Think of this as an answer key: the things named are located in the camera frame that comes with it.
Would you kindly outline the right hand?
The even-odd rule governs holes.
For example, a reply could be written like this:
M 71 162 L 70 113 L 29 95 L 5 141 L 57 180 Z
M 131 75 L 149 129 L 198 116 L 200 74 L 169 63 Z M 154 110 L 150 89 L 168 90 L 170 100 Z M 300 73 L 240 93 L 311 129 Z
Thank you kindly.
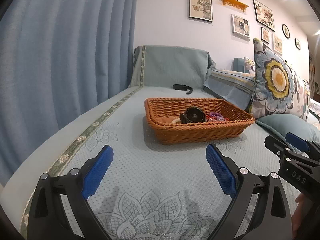
M 297 230 L 299 229 L 301 222 L 302 222 L 304 200 L 305 200 L 305 196 L 302 193 L 296 198 L 296 203 L 298 204 L 298 206 L 297 206 L 294 214 L 291 217 L 293 239 L 295 239 L 295 237 L 297 235 Z

